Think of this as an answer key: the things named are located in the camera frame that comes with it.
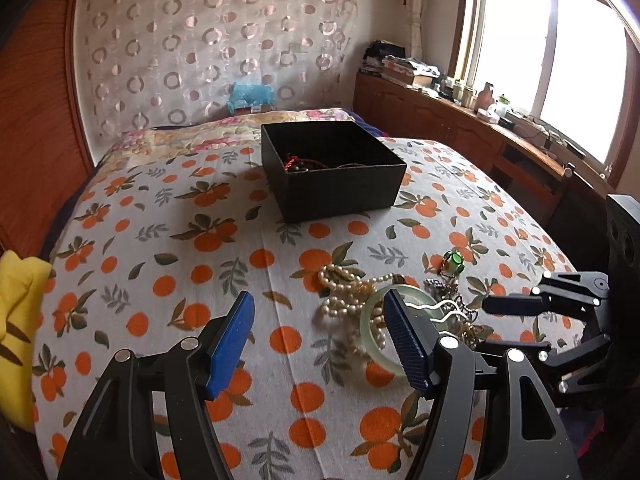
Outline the pale green jade bangle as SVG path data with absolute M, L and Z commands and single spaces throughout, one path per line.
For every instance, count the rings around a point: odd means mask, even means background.
M 404 377 L 405 372 L 400 362 L 386 356 L 384 349 L 378 344 L 380 332 L 374 322 L 374 319 L 378 318 L 378 314 L 374 314 L 373 310 L 379 302 L 384 300 L 388 292 L 398 292 L 401 299 L 408 301 L 407 306 L 409 309 L 416 312 L 425 312 L 428 318 L 443 318 L 445 311 L 452 307 L 454 303 L 448 299 L 436 301 L 424 290 L 411 285 L 393 284 L 372 292 L 363 304 L 359 319 L 359 348 L 364 351 L 371 361 L 378 364 L 386 372 Z

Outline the black square jewelry box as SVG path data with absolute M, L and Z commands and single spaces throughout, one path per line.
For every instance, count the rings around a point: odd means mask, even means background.
M 283 220 L 390 208 L 407 164 L 354 122 L 262 125 L 262 168 Z

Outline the wooden window cabinet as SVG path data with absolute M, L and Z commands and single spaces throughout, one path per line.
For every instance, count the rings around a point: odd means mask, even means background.
M 604 235 L 605 195 L 586 180 L 585 170 L 544 154 L 508 129 L 481 122 L 461 107 L 402 88 L 384 78 L 356 76 L 354 110 L 390 136 L 433 140 L 453 148 L 492 177 L 551 234 Z

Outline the yellow plush toy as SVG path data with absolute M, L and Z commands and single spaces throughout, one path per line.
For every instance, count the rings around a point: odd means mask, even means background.
M 34 431 L 32 357 L 41 305 L 52 266 L 36 257 L 1 256 L 1 414 Z

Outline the orange print bed sheet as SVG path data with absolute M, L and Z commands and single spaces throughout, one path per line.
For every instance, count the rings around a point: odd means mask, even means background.
M 358 356 L 347 318 L 322 312 L 322 269 L 425 286 L 455 249 L 460 294 L 478 307 L 572 263 L 558 236 L 451 148 L 386 145 L 407 166 L 393 207 L 302 224 L 284 222 L 255 144 L 99 174 L 53 247 L 36 336 L 46 475 L 58 474 L 115 351 L 163 352 L 247 290 L 256 304 L 250 339 L 207 407 L 235 477 L 402 478 L 430 407 L 405 378 Z

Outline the pink ceramic vase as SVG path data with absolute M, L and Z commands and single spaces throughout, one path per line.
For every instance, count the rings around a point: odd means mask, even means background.
M 476 97 L 475 110 L 489 110 L 494 102 L 494 85 L 486 82 L 484 89 Z

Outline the navy blue blanket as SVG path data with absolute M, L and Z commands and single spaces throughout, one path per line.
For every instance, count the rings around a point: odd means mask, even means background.
M 370 133 L 371 136 L 374 136 L 375 138 L 386 138 L 387 133 L 383 132 L 379 128 L 376 128 L 375 126 L 368 124 L 352 110 L 348 110 L 347 114 L 349 114 L 349 117 L 352 118 L 356 125 L 358 125 L 360 128 L 363 128 L 364 131 Z

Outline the wooden wardrobe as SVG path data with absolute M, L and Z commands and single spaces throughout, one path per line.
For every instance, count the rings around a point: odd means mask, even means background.
M 20 0 L 1 36 L 1 247 L 39 255 L 93 173 L 76 94 L 77 0 Z

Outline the floral quilt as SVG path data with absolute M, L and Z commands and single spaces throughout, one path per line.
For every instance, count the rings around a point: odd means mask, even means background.
M 354 121 L 341 107 L 316 110 L 272 110 L 234 115 L 214 122 L 175 129 L 149 128 L 124 134 L 106 153 L 106 162 L 137 165 L 191 153 L 235 148 L 260 141 L 262 125 L 280 122 Z

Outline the pile of clothes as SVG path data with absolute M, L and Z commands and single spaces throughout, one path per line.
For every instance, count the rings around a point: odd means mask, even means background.
M 364 51 L 360 73 L 397 81 L 404 86 L 429 87 L 440 78 L 436 66 L 417 58 L 406 58 L 406 49 L 384 40 L 374 40 Z

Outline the cardboard box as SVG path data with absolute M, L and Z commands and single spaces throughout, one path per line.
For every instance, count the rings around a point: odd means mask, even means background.
M 235 115 L 250 115 L 272 112 L 273 107 L 267 104 L 239 107 L 234 111 Z

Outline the blue plastic bag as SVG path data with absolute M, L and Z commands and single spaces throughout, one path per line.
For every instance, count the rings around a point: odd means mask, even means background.
M 239 107 L 267 104 L 273 106 L 273 90 L 266 84 L 232 84 L 227 108 L 230 114 Z

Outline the circle pattern curtain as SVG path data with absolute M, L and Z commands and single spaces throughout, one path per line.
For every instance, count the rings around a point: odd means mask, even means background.
M 341 102 L 357 0 L 78 0 L 79 99 L 106 139 L 219 114 L 237 84 L 280 108 Z

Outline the window frame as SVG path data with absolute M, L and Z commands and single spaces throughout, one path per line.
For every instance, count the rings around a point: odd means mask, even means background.
M 619 186 L 639 130 L 630 20 L 623 0 L 460 0 L 450 70 Z

